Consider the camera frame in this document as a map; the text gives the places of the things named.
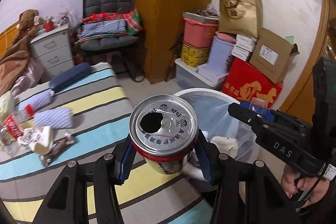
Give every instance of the drawer handle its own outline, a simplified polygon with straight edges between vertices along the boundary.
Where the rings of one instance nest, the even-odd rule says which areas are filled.
[[[55,73],[53,76],[59,75],[60,73],[62,73],[63,71],[60,71],[58,73]]]
[[[55,41],[51,41],[51,42],[49,42],[48,44],[46,44],[46,45],[43,45],[43,47],[45,47],[45,48],[53,48],[53,47],[55,47],[55,46],[52,46],[52,47],[47,47],[48,45],[50,45],[51,43],[55,43]]]
[[[58,56],[55,56],[55,57],[53,57],[53,58],[50,58],[49,60],[47,60],[49,63],[51,63],[51,64],[54,64],[54,63],[56,63],[56,62],[58,62]]]

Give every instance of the paper bag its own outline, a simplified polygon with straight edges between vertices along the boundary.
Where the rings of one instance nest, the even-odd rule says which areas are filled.
[[[261,0],[220,0],[219,32],[259,37],[263,28]]]

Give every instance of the human hand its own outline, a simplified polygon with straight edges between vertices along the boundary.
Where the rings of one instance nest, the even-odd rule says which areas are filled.
[[[294,183],[295,179],[296,179],[295,172],[289,165],[286,164],[285,168],[283,169],[281,186],[289,198],[291,198],[297,192],[298,189],[302,191],[309,191],[318,178],[317,177],[302,178],[298,181],[297,186]],[[309,199],[302,207],[306,207],[320,201],[328,191],[328,188],[329,188],[329,181],[324,178],[321,178],[318,185],[312,191]]]

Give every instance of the can opening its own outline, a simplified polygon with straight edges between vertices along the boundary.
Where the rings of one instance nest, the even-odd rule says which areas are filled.
[[[151,112],[146,114],[140,122],[141,128],[147,133],[155,133],[161,128],[161,121],[163,114],[158,112]]]

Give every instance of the can lid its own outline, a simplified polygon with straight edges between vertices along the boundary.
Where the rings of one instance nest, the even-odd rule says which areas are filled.
[[[142,151],[157,156],[179,153],[198,134],[198,120],[189,103],[174,95],[158,95],[141,102],[132,112],[129,132]]]

